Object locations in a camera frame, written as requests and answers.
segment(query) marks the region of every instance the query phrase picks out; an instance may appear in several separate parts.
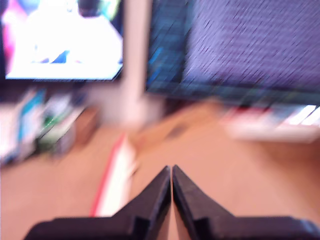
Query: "monitor screen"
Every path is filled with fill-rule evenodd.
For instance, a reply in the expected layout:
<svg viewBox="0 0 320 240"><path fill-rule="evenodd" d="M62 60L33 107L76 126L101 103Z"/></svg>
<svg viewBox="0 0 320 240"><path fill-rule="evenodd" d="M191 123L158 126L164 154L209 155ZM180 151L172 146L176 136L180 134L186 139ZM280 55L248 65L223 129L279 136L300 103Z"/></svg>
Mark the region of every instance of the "monitor screen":
<svg viewBox="0 0 320 240"><path fill-rule="evenodd" d="M318 0L154 0L146 88L319 100L319 14Z"/></svg>
<svg viewBox="0 0 320 240"><path fill-rule="evenodd" d="M7 0L6 80L114 80L123 68L123 1Z"/></svg>

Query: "black monitor frame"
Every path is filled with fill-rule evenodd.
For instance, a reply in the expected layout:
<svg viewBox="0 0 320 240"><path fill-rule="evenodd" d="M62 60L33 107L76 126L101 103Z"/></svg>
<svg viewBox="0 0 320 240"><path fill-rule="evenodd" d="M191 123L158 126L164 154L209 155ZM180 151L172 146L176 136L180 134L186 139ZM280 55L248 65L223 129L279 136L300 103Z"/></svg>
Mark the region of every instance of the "black monitor frame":
<svg viewBox="0 0 320 240"><path fill-rule="evenodd" d="M3 46L3 29L2 29L2 22L0 18L0 89L4 88L11 88L15 87L16 84L19 84L22 87L28 87L36 85L46 85L46 86L61 86L62 88L65 86L82 86L84 84L90 83L90 84L106 84L106 83L119 83L124 75L124 68L126 65L126 0L121 0L120 2L122 7L122 25L123 25L123 44L122 44L122 62L123 66L118 71L118 73L114 76L113 79L29 79L29 78L15 78L15 79L6 79L6 62L5 62L5 56L4 56L4 46Z"/></svg>
<svg viewBox="0 0 320 240"><path fill-rule="evenodd" d="M154 2L152 1L151 15L154 11ZM302 89L302 88L288 88L288 87L265 87L257 84L230 84L226 83L227 79L220 77L213 77L210 83L186 82L183 83L182 74L176 75L171 81L161 79L149 83L151 72L149 68L149 61L152 58L151 44L153 32L153 15L149 21L148 32L148 50L147 50L147 73L145 76L145 91L151 95L162 95L171 99L186 99L186 100L202 100L208 97L217 97L225 102L233 102L242 104L291 104L291 105L320 105L320 89ZM184 56L187 53L187 41L184 41ZM186 59L183 61L184 72Z"/></svg>

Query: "tv screen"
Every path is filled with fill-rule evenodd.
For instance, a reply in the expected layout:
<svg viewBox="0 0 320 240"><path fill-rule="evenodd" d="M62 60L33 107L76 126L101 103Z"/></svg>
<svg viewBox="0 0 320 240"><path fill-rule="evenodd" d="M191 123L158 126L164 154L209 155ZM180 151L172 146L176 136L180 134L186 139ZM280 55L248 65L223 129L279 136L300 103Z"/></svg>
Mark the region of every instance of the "tv screen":
<svg viewBox="0 0 320 240"><path fill-rule="evenodd" d="M6 81L112 81L119 76L124 0L4 1Z"/></svg>
<svg viewBox="0 0 320 240"><path fill-rule="evenodd" d="M153 0L146 89L320 104L320 1Z"/></svg>

